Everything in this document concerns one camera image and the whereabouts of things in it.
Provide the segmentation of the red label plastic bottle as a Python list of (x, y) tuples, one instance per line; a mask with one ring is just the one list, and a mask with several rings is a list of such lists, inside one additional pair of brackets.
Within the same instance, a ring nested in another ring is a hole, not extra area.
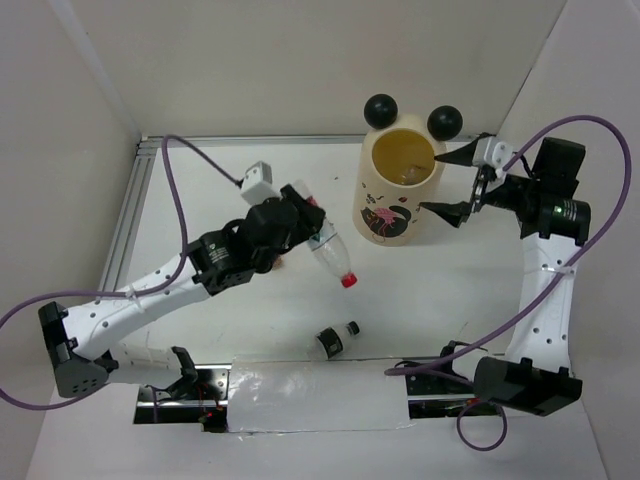
[(351, 268), (351, 261), (346, 246), (338, 234), (333, 223), (327, 216), (322, 226), (314, 234), (310, 234), (313, 223), (309, 223), (301, 216), (297, 222), (297, 236), (305, 238), (310, 251), (320, 265), (332, 276), (336, 277), (345, 289), (357, 283), (357, 277)]

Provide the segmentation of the black label small bottle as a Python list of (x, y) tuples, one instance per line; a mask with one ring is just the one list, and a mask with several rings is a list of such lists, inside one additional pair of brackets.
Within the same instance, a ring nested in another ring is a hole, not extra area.
[(359, 334), (360, 326), (355, 321), (327, 327), (314, 335), (308, 358), (312, 361), (334, 359), (348, 350)]

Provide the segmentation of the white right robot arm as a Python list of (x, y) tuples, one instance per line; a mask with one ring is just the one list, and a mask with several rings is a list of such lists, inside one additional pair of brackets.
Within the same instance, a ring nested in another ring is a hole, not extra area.
[(515, 214), (524, 251), (519, 307), (525, 316), (502, 355), (475, 348), (436, 369), (448, 392), (469, 381), (475, 396), (521, 412), (546, 417), (574, 402), (582, 382), (573, 377), (568, 351), (571, 303), (579, 253), (589, 238), (591, 207), (575, 199), (584, 146), (555, 138), (543, 140), (525, 176), (503, 172), (513, 148), (489, 134), (438, 161), (477, 168), (471, 198), (458, 204), (424, 203), (454, 227), (491, 206)]

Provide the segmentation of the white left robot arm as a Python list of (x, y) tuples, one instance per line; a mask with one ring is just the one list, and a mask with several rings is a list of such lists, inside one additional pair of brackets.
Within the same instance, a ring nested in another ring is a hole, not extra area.
[(134, 347), (125, 338), (161, 317), (207, 300), (265, 274), (275, 259), (319, 233), (325, 211), (290, 185), (278, 198), (251, 207), (243, 219), (203, 234), (154, 273), (118, 291), (71, 308), (57, 302), (38, 316), (58, 393), (67, 399), (109, 383), (154, 387), (184, 399), (196, 390), (198, 371), (188, 351)]

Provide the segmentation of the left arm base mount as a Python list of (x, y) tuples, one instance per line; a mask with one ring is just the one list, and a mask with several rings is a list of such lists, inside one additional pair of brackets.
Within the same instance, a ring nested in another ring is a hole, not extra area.
[(198, 425), (203, 432), (226, 433), (231, 368), (230, 363), (197, 365), (198, 379), (178, 398), (140, 387), (133, 424)]

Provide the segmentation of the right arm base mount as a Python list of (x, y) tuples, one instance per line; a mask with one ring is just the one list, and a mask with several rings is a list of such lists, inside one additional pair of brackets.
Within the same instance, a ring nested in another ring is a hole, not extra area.
[[(451, 340), (440, 352), (440, 357), (445, 357), (455, 352), (456, 349), (466, 347), (466, 342)], [(394, 367), (415, 367), (433, 359), (403, 359)], [(438, 367), (438, 371), (447, 375), (466, 378), (459, 375), (458, 370), (453, 369), (449, 363)], [(478, 402), (473, 394), (471, 385), (460, 383), (448, 378), (433, 376), (431, 374), (405, 376), (406, 392), (408, 396), (408, 412), (410, 419), (433, 419), (456, 417), (463, 407), (472, 406)], [(491, 405), (480, 405), (473, 408), (466, 415), (470, 416), (495, 416), (498, 412)]]

